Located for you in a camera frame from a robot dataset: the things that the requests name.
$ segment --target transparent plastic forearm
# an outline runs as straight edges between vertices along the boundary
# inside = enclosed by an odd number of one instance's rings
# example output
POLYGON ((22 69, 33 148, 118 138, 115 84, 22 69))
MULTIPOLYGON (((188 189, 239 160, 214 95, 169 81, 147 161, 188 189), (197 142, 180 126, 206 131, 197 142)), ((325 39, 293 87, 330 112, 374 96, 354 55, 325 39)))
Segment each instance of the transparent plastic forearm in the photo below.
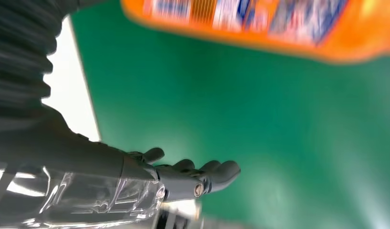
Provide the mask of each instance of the transparent plastic forearm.
POLYGON ((0 229, 106 228, 152 217, 164 186, 157 180, 99 177, 22 166, 14 175, 0 163, 0 229))

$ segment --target green table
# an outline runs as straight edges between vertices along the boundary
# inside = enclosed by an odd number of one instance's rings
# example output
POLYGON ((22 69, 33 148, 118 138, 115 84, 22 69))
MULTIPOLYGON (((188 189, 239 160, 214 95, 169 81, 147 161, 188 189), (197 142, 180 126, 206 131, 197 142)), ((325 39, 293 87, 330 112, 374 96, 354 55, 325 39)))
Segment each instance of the green table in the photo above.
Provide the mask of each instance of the green table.
POLYGON ((236 160, 204 212, 266 229, 390 229, 390 58, 357 66, 73 17, 103 141, 165 162, 236 160))

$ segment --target robotic hand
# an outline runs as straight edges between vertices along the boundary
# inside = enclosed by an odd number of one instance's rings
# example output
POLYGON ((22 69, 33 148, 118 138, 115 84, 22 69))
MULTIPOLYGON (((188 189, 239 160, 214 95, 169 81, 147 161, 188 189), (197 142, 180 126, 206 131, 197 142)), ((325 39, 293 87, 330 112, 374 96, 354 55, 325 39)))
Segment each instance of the robotic hand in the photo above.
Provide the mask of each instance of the robotic hand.
MULTIPOLYGON (((152 164, 164 156, 164 151, 153 148, 144 154, 131 152, 128 155, 143 163, 152 164)), ((184 159, 172 166, 160 165, 154 169, 165 185, 164 201, 199 198, 204 194, 220 191, 240 174, 240 167, 234 161, 222 164, 209 161, 200 169, 195 169, 191 160, 184 159)))

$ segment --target orange bottle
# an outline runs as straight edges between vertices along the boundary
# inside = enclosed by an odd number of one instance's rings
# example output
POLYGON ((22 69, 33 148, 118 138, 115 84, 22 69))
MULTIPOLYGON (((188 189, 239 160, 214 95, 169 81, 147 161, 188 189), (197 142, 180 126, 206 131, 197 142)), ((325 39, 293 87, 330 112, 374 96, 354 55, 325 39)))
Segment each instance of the orange bottle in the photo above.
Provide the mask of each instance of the orange bottle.
POLYGON ((121 0, 161 30, 331 62, 390 54, 390 0, 121 0))

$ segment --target black sleeve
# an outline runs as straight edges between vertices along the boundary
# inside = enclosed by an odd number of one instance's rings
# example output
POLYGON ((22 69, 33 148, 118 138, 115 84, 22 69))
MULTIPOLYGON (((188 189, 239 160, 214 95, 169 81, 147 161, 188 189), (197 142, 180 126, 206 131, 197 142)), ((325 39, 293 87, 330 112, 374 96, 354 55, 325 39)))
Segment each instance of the black sleeve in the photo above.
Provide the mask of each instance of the black sleeve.
POLYGON ((78 0, 0 0, 0 162, 119 177, 122 151, 73 133, 41 103, 50 95, 47 55, 78 7, 78 0))

